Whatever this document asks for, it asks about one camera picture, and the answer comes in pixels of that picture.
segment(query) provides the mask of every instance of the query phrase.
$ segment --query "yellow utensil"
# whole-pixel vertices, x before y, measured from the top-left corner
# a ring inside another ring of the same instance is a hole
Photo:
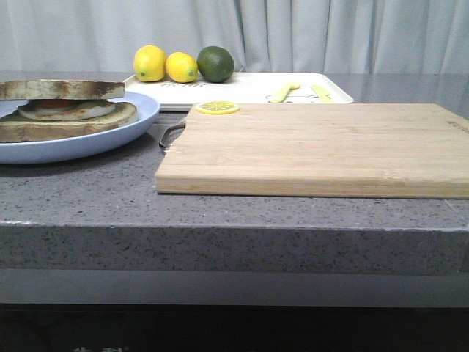
[[[319,98],[321,103],[333,103],[334,100],[330,97],[330,92],[326,88],[322,88],[321,86],[317,86],[313,84],[311,88],[316,92],[317,97]]]
[[[269,103],[281,103],[285,100],[285,97],[288,95],[291,89],[298,89],[300,88],[300,84],[298,82],[288,82],[285,84],[280,90],[273,93],[269,97]]]

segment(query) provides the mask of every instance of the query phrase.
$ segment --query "lime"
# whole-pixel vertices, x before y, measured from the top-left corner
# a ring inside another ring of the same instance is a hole
[[[209,82],[222,83],[235,71],[232,55],[219,46],[207,46],[197,56],[200,74]]]

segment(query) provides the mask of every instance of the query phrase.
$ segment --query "lemon slice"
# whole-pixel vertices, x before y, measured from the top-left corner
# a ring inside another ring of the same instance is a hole
[[[208,103],[200,103],[196,105],[196,110],[203,114],[231,114],[240,109],[240,106],[232,101],[210,101]]]

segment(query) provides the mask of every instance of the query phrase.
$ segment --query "bamboo cutting board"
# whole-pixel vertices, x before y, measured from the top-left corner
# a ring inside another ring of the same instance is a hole
[[[192,108],[163,193],[469,198],[469,121],[435,104]]]

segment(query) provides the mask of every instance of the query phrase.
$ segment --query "blue plate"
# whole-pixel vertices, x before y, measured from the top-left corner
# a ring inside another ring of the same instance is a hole
[[[137,106],[139,120],[113,130],[86,136],[54,139],[43,142],[0,143],[0,164],[43,164],[66,161],[102,153],[144,134],[155,123],[160,111],[156,100],[139,93],[126,92],[123,98],[110,101],[128,101]],[[0,101],[0,116],[10,114],[24,100]]]

